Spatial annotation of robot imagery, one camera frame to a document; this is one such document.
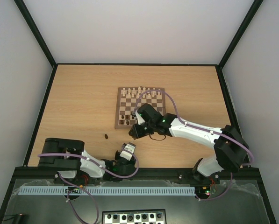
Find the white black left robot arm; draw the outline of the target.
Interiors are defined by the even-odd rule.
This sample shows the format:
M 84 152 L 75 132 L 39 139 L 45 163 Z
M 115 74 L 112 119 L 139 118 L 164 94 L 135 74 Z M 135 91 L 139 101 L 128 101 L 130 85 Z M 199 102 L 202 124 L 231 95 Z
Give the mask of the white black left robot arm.
M 96 159 L 85 150 L 80 140 L 47 138 L 39 157 L 39 168 L 56 169 L 65 179 L 74 179 L 80 171 L 88 177 L 106 181 L 120 181 L 136 175 L 139 161 L 136 145 L 124 143 L 113 160 Z

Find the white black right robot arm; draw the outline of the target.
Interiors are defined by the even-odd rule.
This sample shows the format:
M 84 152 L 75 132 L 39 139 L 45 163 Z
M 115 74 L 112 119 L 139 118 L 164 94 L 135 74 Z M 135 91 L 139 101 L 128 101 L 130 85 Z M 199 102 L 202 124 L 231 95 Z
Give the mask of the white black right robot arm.
M 249 146 L 240 133 L 230 125 L 224 128 L 198 125 L 183 120 L 176 114 L 162 115 L 147 103 L 132 115 L 136 118 L 136 123 L 129 131 L 129 135 L 135 140 L 158 133 L 188 139 L 214 150 L 214 155 L 200 158 L 193 167 L 192 175 L 197 182 L 203 183 L 212 174 L 223 170 L 237 173 L 244 165 Z

